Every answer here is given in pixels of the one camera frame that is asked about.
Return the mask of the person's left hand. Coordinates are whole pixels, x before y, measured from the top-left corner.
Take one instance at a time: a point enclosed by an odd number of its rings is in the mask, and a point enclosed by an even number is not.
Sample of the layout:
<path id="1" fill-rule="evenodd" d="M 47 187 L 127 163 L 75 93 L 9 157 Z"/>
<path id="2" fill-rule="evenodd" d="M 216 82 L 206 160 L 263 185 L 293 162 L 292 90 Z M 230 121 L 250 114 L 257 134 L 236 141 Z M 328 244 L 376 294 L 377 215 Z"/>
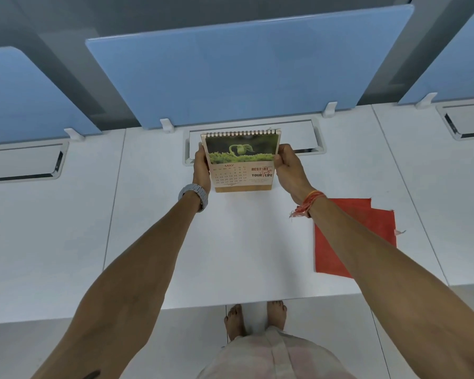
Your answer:
<path id="1" fill-rule="evenodd" d="M 195 159 L 194 159 L 194 175 L 192 182 L 195 184 L 201 185 L 209 194 L 211 191 L 211 179 L 210 179 L 210 174 L 206 174 L 203 172 L 201 168 L 201 146 L 202 143 L 199 143 L 199 149 L 196 151 L 195 154 Z"/>

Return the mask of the person's right hand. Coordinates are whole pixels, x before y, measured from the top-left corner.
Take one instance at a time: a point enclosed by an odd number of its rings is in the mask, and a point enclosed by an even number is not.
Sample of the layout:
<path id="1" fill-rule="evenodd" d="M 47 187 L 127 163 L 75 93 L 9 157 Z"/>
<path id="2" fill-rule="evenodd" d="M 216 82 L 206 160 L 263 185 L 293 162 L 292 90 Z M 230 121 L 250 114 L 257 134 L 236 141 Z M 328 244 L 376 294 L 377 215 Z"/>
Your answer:
<path id="1" fill-rule="evenodd" d="M 282 164 L 275 164 L 275 171 L 280 185 L 291 195 L 293 201 L 301 204 L 310 191 L 315 188 L 310 184 L 304 172 L 303 165 L 289 144 L 280 144 L 278 154 L 283 159 Z"/>

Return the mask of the spiral-bound desk calendar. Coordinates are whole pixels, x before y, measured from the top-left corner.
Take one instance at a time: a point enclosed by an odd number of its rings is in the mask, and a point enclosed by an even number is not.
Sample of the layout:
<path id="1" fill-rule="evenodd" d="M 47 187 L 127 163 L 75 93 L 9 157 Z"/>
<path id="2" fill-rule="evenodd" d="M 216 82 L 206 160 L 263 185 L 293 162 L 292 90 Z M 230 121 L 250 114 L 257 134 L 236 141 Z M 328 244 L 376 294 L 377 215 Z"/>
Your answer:
<path id="1" fill-rule="evenodd" d="M 270 191 L 280 129 L 202 133 L 216 192 Z"/>

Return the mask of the person's left forearm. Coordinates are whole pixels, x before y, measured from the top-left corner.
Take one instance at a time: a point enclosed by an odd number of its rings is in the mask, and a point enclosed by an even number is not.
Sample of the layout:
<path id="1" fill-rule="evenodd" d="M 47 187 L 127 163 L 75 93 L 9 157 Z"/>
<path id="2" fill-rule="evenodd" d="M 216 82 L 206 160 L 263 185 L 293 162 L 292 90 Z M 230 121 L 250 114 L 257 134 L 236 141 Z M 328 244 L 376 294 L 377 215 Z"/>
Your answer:
<path id="1" fill-rule="evenodd" d="M 151 337 L 199 204 L 184 195 L 102 272 L 31 379 L 120 378 Z"/>

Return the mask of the person's right forearm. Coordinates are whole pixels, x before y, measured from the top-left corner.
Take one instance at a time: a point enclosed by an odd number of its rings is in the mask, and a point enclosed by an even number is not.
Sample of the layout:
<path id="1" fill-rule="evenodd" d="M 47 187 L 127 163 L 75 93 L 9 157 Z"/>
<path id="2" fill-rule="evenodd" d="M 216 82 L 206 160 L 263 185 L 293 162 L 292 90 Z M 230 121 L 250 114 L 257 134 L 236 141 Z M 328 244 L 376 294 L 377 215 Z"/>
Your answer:
<path id="1" fill-rule="evenodd" d="M 474 379 L 474 311 L 328 198 L 318 198 L 310 215 L 415 374 Z"/>

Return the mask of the silver wristwatch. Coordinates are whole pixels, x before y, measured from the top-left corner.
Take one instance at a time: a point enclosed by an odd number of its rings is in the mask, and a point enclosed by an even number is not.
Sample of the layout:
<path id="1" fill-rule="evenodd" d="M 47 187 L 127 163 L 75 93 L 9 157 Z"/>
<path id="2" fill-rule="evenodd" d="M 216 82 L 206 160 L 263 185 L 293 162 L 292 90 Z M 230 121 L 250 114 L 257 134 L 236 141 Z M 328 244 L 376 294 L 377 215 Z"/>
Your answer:
<path id="1" fill-rule="evenodd" d="M 198 197 L 200 201 L 198 213 L 206 209 L 208 206 L 208 193 L 201 185 L 195 183 L 185 185 L 179 192 L 178 200 L 180 201 L 187 193 L 194 193 Z"/>

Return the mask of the orange thread wristband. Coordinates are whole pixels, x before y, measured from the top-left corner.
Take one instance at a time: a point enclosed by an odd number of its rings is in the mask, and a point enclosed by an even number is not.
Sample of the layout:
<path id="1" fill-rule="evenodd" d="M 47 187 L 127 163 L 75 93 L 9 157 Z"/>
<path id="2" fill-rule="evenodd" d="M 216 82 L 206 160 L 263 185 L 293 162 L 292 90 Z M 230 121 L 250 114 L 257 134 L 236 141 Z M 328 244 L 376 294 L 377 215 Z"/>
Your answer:
<path id="1" fill-rule="evenodd" d="M 304 199 L 304 201 L 301 204 L 297 205 L 295 210 L 291 211 L 289 217 L 290 218 L 297 218 L 297 217 L 311 218 L 310 209 L 312 205 L 314 204 L 314 202 L 320 197 L 326 198 L 326 195 L 323 192 L 318 191 L 318 190 L 310 191 L 309 194 Z"/>

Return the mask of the blue desk divider panel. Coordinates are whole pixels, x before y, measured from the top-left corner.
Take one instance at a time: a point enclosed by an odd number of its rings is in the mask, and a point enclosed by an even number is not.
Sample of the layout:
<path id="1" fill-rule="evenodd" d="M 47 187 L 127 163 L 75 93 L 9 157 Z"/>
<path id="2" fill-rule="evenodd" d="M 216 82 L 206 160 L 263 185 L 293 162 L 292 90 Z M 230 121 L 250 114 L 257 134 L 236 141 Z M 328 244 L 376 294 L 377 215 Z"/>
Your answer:
<path id="1" fill-rule="evenodd" d="M 145 129 L 355 108 L 411 4 L 88 39 Z"/>
<path id="2" fill-rule="evenodd" d="M 0 47 L 0 144 L 101 130 L 19 49 Z"/>
<path id="3" fill-rule="evenodd" d="M 436 93 L 433 102 L 474 99 L 474 14 L 398 105 L 417 104 L 430 93 Z"/>

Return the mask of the person's right foot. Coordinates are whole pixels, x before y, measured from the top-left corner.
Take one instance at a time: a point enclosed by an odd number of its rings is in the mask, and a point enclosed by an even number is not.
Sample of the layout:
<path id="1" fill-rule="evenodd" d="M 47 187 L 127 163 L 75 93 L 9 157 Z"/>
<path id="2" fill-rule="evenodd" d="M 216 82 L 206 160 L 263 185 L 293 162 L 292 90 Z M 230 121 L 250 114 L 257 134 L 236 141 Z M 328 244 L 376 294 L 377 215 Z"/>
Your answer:
<path id="1" fill-rule="evenodd" d="M 266 303 L 267 323 L 266 329 L 276 328 L 279 331 L 284 331 L 284 326 L 287 319 L 287 307 L 282 300 L 268 301 Z"/>

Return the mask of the person's foot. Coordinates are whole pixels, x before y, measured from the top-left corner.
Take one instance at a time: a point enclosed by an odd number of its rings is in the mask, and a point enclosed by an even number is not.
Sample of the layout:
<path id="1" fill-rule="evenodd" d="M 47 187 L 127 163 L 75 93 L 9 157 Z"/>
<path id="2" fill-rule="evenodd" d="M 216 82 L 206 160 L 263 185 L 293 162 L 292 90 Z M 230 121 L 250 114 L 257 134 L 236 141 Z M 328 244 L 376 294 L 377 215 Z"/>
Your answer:
<path id="1" fill-rule="evenodd" d="M 229 342 L 234 341 L 236 338 L 247 336 L 244 315 L 240 304 L 235 304 L 229 309 L 224 319 L 224 324 Z"/>
<path id="2" fill-rule="evenodd" d="M 266 329 L 276 328 L 279 331 L 284 331 L 284 326 L 287 319 L 287 307 L 282 300 L 268 301 L 266 303 L 267 323 Z"/>

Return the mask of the person's left foot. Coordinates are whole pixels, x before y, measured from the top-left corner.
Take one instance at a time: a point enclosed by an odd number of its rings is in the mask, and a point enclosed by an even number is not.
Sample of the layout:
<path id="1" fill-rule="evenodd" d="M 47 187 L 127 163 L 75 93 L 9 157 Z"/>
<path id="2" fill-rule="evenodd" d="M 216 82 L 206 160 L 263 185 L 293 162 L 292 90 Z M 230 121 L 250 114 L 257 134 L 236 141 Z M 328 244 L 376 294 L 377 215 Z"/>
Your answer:
<path id="1" fill-rule="evenodd" d="M 236 338 L 247 336 L 244 315 L 240 304 L 235 304 L 229 309 L 224 319 L 224 324 L 229 342 L 234 341 Z"/>

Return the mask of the person's light clothing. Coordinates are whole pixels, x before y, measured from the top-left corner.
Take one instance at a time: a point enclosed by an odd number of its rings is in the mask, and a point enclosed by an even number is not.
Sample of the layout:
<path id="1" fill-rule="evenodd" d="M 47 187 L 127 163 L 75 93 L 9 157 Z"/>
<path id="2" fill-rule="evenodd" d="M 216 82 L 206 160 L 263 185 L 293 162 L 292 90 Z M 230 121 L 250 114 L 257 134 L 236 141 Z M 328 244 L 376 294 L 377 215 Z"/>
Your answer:
<path id="1" fill-rule="evenodd" d="M 328 349 L 270 326 L 237 337 L 196 379 L 356 379 Z"/>

